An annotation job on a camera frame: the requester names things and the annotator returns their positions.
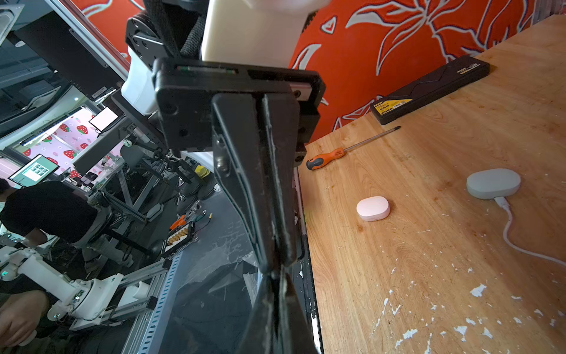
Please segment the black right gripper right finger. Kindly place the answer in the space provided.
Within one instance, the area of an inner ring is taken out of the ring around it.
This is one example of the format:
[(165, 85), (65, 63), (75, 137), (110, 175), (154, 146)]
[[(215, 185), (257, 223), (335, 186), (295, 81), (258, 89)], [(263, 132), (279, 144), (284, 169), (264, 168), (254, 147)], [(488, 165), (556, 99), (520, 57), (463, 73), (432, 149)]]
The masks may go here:
[(278, 292), (278, 350), (280, 353), (317, 353), (308, 325), (290, 275), (280, 272)]

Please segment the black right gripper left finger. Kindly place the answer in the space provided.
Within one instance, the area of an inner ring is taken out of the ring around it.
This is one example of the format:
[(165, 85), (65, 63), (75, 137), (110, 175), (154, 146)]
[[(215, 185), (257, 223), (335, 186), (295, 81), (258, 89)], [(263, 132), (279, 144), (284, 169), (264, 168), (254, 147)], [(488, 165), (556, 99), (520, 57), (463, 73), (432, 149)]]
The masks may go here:
[(249, 323), (237, 353), (273, 353), (276, 343), (277, 295), (275, 281), (264, 276), (259, 284)]

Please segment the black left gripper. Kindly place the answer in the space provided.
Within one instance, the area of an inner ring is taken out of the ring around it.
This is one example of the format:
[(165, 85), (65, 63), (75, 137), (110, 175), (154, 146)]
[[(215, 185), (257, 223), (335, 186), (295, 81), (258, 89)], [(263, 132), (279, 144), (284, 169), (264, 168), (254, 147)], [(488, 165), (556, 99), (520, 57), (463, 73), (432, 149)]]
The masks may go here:
[(293, 168), (304, 161), (305, 146), (321, 117), (318, 107), (326, 91), (321, 75), (158, 58), (152, 81), (168, 148), (176, 153), (202, 152), (211, 151), (213, 143), (216, 177), (243, 219), (261, 272), (275, 269), (275, 241), (252, 95), (266, 94), (262, 103), (275, 239), (280, 263), (295, 263)]

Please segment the mint green earbuds case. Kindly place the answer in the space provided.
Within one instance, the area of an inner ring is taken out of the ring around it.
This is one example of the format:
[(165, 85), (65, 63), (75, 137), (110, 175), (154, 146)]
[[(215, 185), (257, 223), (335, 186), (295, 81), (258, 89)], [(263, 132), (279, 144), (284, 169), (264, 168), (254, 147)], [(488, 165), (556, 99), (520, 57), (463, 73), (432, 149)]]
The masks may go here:
[(521, 185), (518, 173), (505, 168), (479, 171), (467, 178), (468, 193), (482, 200), (514, 195)]

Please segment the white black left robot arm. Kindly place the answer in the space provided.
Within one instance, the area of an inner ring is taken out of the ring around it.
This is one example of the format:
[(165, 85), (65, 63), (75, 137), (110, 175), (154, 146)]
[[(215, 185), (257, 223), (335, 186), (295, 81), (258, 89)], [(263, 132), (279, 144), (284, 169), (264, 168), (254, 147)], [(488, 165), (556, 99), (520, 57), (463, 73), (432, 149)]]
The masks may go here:
[(325, 1), (146, 1), (131, 19), (123, 86), (136, 119), (159, 118), (175, 155), (209, 151), (264, 274), (296, 262), (293, 171), (305, 159), (325, 92), (290, 68)]

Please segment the orange black screwdriver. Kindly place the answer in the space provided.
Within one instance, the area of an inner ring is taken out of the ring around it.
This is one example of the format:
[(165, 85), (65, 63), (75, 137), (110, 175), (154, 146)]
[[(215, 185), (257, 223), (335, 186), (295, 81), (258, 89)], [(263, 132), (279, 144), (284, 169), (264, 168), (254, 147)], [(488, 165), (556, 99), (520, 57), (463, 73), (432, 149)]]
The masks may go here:
[(321, 168), (324, 168), (325, 166), (327, 166), (329, 163), (334, 162), (335, 160), (341, 159), (343, 157), (346, 156), (346, 154), (348, 152), (350, 152), (351, 150), (355, 150), (356, 148), (360, 148), (364, 145), (367, 145), (375, 140), (378, 140), (382, 137), (385, 137), (395, 131), (398, 131), (399, 129), (401, 129), (401, 126), (397, 126), (394, 127), (392, 129), (389, 129), (381, 134), (377, 134), (376, 136), (369, 138), (367, 140), (364, 140), (358, 144), (352, 145), (350, 147), (339, 147), (336, 148), (335, 150), (329, 152), (329, 153), (321, 153), (315, 157), (313, 157), (312, 159), (309, 159), (306, 161), (306, 166), (307, 169), (309, 171), (316, 171), (319, 170)]

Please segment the pink earbuds case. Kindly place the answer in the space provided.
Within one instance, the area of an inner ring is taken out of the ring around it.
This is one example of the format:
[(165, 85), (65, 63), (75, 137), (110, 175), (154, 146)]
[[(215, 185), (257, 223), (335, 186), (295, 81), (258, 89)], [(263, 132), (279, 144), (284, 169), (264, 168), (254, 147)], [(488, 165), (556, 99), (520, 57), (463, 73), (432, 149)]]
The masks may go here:
[(387, 218), (391, 205), (383, 196), (373, 196), (358, 202), (356, 210), (364, 221), (379, 221)]

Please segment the black flat tool case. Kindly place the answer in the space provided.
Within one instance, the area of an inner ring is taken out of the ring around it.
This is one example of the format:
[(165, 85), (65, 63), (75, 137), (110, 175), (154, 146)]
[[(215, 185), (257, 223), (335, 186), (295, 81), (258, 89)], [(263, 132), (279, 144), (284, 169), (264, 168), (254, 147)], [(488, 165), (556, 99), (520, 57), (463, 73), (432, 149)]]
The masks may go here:
[(381, 125), (421, 109), (428, 104), (485, 78), (490, 73), (489, 63), (471, 56), (457, 58), (435, 71), (379, 99), (371, 106), (371, 113)]

